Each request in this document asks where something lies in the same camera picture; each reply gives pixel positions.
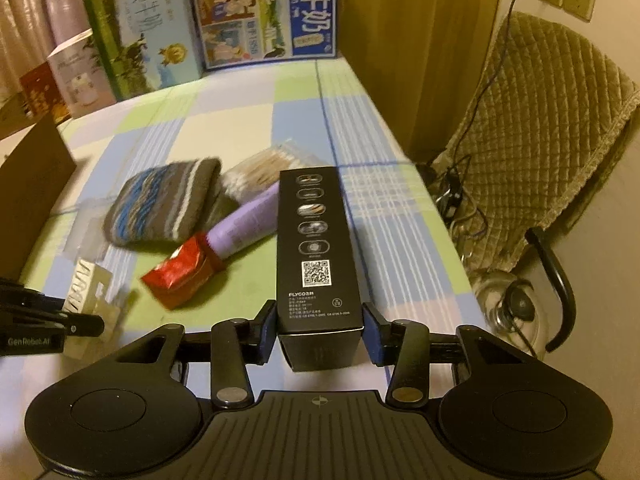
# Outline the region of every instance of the purple tube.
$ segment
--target purple tube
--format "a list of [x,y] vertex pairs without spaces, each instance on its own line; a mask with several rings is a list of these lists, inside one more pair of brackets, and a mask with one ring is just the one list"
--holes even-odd
[[261,238],[273,234],[278,224],[278,183],[236,209],[207,233],[207,242],[221,260]]

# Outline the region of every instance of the product box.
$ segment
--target product box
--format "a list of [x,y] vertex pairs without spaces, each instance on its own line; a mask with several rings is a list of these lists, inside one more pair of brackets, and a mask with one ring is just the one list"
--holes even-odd
[[83,0],[118,101],[202,75],[190,0]]
[[206,68],[335,57],[337,0],[195,0]]
[[47,61],[73,117],[116,103],[91,29],[59,44]]
[[278,337],[294,371],[350,366],[362,304],[336,168],[280,172]]
[[0,108],[0,139],[31,126],[35,122],[24,94],[18,92],[9,97]]
[[20,78],[20,85],[34,117],[39,118],[51,112],[56,124],[71,117],[49,63],[46,61],[23,75]]
[[51,208],[75,169],[51,114],[0,140],[0,278],[20,278]]

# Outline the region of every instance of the checkered bedsheet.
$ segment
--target checkered bedsheet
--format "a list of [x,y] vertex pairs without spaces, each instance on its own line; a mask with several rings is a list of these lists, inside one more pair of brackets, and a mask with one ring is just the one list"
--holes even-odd
[[[139,171],[176,160],[218,156],[223,170],[272,144],[292,139],[338,166],[358,267],[360,293],[387,319],[409,318],[432,332],[461,323],[484,326],[462,265],[415,168],[402,153],[364,88],[343,59],[230,69],[158,91],[62,124],[79,169],[60,197],[25,268],[24,283],[63,297],[74,263],[62,248],[78,211],[92,198],[115,197]],[[118,338],[95,359],[164,323],[208,330],[230,317],[252,318],[275,296],[275,241],[265,240],[233,258],[226,272],[194,305],[165,311],[139,276],[167,256],[110,247],[101,265],[114,276],[108,299],[128,294]],[[389,371],[367,363],[331,372],[293,374],[274,348],[264,367],[250,366],[254,393],[263,389],[378,389]],[[39,472],[22,420],[33,397],[82,364],[59,356],[0,361],[0,478]],[[209,396],[208,365],[193,365],[189,387]],[[431,395],[450,387],[447,369],[432,367]]]

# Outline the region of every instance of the screw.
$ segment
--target screw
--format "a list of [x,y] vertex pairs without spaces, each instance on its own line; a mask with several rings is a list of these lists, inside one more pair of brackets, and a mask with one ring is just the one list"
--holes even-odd
[[237,388],[230,386],[228,388],[222,388],[216,393],[216,397],[222,402],[228,402],[229,404],[235,404],[242,402],[247,398],[247,392],[243,388]]
[[409,404],[411,402],[419,402],[424,397],[424,394],[418,388],[402,386],[393,390],[391,396],[398,402]]

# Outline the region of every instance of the pink curtain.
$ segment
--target pink curtain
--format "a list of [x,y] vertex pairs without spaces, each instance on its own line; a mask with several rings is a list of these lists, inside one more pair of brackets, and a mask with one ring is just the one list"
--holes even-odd
[[0,95],[20,91],[20,76],[88,27],[82,0],[0,0]]

